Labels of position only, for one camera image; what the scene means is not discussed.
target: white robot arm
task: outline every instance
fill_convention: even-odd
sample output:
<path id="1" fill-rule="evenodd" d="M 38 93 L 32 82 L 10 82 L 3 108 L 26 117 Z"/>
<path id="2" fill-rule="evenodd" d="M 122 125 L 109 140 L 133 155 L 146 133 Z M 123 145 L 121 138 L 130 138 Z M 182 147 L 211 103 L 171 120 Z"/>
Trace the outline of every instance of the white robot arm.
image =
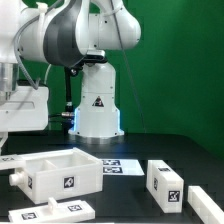
<path id="1" fill-rule="evenodd" d="M 86 55 L 97 58 L 98 50 L 132 48 L 140 39 L 139 23 L 125 9 L 122 0 L 57 0 L 55 4 L 60 2 L 63 2 L 63 5 L 57 8 L 54 5 L 48 8 L 46 4 L 38 3 L 38 9 L 32 9 L 28 8 L 22 0 L 0 1 L 0 132 L 40 130 L 44 129 L 48 122 L 48 90 L 46 87 L 34 90 L 32 87 L 17 85 L 17 54 L 27 60 L 72 69 L 82 62 Z M 89 14 L 90 3 L 100 8 L 100 14 Z M 110 75 L 108 78 L 103 78 L 104 81 L 100 86 L 96 85 L 98 81 L 93 79 L 93 75 L 87 78 L 88 74 L 93 73 L 98 74 L 99 78 L 102 76 L 102 71 Z M 91 67 L 89 63 L 88 66 L 84 65 L 84 88 L 82 90 L 84 92 L 82 94 L 87 93 L 88 97 L 84 95 L 83 97 L 88 99 L 90 111 L 95 109 L 95 112 L 92 111 L 91 115 L 77 115 L 72 133 L 87 138 L 110 138 L 119 134 L 119 122 L 117 122 L 119 114 L 116 112 L 114 116 L 114 112 L 118 111 L 114 106 L 114 101 L 108 108 L 106 99 L 103 108 L 92 106 L 97 99 L 94 99 L 96 95 L 106 98 L 108 87 L 110 97 L 114 98 L 114 75 L 115 71 L 108 63 L 100 65 L 96 63 L 94 66 L 91 64 Z M 92 98 L 89 97 L 91 91 L 95 91 Z M 86 108 L 85 101 L 80 104 L 77 111 L 90 108 Z M 81 121 L 83 116 L 89 116 L 90 122 L 88 123 L 94 126 L 95 123 L 91 121 L 91 117 L 95 117 L 96 114 L 97 116 L 102 115 L 102 111 L 107 110 L 112 111 L 113 115 L 107 113 L 105 118 L 99 122 L 104 123 L 105 120 L 111 120 L 112 123 L 116 123 L 115 129 L 117 130 L 108 131 L 111 126 L 108 123 L 106 124 L 109 126 L 108 130 L 102 129 L 102 131 L 97 131 L 97 134 L 93 133 L 90 126 L 87 127 L 88 133 L 83 131 L 83 126 L 86 125 Z"/>

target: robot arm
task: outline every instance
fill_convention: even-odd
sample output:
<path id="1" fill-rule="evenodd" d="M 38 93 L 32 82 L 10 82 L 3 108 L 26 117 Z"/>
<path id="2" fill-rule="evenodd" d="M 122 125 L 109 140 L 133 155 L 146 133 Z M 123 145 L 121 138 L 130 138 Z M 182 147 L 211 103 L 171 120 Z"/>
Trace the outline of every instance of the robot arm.
<path id="1" fill-rule="evenodd" d="M 90 3 L 100 8 L 100 14 L 89 14 Z M 76 66 L 89 51 L 132 48 L 140 39 L 139 23 L 122 0 L 64 0 L 50 11 L 46 4 L 38 5 L 32 9 L 22 0 L 0 1 L 0 132 L 41 130 L 48 123 L 47 88 L 16 88 L 13 40 L 27 22 L 38 16 L 17 33 L 20 56 L 67 68 Z"/>
<path id="2" fill-rule="evenodd" d="M 65 0 L 62 7 L 44 16 L 43 25 L 39 18 L 27 27 L 20 38 L 22 57 L 71 68 L 88 50 L 120 50 L 138 43 L 139 23 L 122 0 L 91 2 L 100 8 L 100 14 L 89 14 L 90 0 Z M 37 14 L 37 9 L 24 10 L 23 23 Z"/>

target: white block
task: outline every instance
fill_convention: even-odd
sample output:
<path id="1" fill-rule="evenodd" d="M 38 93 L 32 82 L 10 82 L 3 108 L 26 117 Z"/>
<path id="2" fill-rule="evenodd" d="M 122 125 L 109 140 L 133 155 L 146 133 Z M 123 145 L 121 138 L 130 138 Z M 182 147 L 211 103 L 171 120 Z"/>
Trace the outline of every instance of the white block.
<path id="1" fill-rule="evenodd" d="M 10 175 L 35 204 L 94 193 L 102 190 L 103 162 L 77 148 L 20 155 L 25 166 Z"/>
<path id="2" fill-rule="evenodd" d="M 49 198 L 48 205 L 9 211 L 13 223 L 68 223 L 95 218 L 95 211 L 85 201 L 58 204 Z"/>
<path id="3" fill-rule="evenodd" d="M 188 202 L 205 224 L 224 223 L 224 212 L 201 187 L 188 187 Z"/>
<path id="4" fill-rule="evenodd" d="M 182 211 L 183 179 L 162 160 L 149 160 L 146 187 L 164 213 Z"/>

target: white bracket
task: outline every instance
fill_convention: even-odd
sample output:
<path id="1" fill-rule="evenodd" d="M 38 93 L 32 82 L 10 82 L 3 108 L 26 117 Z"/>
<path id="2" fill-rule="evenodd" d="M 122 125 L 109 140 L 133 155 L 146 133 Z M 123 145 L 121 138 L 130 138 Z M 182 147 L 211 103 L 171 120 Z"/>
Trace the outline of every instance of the white bracket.
<path id="1" fill-rule="evenodd" d="M 2 147 L 8 139 L 8 132 L 0 132 L 0 155 L 2 154 Z"/>

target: white machine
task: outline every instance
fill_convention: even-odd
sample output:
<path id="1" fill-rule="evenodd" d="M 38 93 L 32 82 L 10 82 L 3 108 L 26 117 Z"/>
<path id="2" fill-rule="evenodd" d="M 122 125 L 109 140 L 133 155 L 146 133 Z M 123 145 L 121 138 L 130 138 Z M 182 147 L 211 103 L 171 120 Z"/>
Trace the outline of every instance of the white machine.
<path id="1" fill-rule="evenodd" d="M 90 13 L 91 3 L 99 7 L 99 14 Z M 138 21 L 122 0 L 57 0 L 50 7 L 37 5 L 34 9 L 22 0 L 0 0 L 2 144 L 8 132 L 42 130 L 48 123 L 48 89 L 32 80 L 21 58 L 71 71 L 83 67 L 82 99 L 69 133 L 100 143 L 122 136 L 114 104 L 115 70 L 105 63 L 103 50 L 134 47 L 141 35 Z M 29 85 L 18 84 L 19 67 Z"/>

